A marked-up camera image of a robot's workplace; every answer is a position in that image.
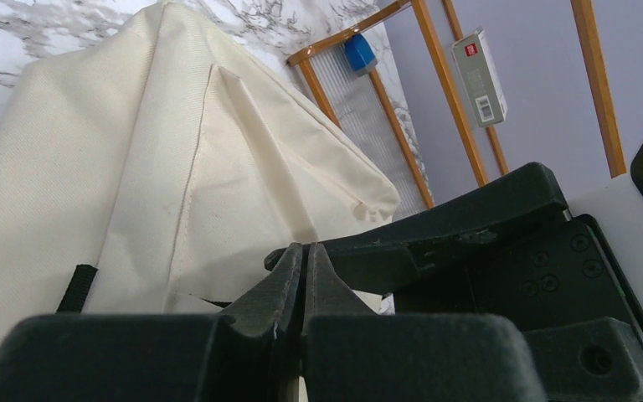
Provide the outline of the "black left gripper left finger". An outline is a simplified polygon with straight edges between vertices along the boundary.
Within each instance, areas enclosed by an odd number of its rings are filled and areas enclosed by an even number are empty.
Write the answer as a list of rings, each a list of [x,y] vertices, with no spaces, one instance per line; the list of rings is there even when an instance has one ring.
[[[97,275],[78,265],[52,315],[0,345],[0,401],[296,401],[304,249],[221,312],[85,315]]]

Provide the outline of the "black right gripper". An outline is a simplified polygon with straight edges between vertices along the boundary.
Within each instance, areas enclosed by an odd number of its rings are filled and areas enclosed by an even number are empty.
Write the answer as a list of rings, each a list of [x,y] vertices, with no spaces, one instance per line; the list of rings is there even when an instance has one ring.
[[[320,244],[378,315],[487,314],[527,341],[544,401],[643,401],[643,310],[595,218],[532,162],[455,200]]]

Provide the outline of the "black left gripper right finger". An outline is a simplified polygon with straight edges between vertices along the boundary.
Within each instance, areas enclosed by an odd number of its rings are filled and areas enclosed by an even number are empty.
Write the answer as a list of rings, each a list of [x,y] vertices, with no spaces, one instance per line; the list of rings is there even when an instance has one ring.
[[[544,401],[527,341],[505,317],[384,316],[308,251],[303,377],[310,401]]]

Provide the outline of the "cream canvas backpack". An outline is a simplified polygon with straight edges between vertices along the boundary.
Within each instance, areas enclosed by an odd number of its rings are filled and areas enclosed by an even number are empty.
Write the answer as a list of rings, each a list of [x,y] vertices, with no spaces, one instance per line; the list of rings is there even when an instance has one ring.
[[[178,3],[33,62],[0,119],[0,343],[78,265],[86,315],[210,313],[293,242],[388,224],[383,172],[297,88]]]

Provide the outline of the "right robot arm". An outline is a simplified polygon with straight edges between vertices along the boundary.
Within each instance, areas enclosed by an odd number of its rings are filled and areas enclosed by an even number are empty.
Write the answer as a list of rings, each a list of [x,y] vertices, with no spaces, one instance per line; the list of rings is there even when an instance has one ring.
[[[397,311],[334,315],[307,282],[310,401],[643,401],[641,177],[567,200],[532,162],[307,251]]]

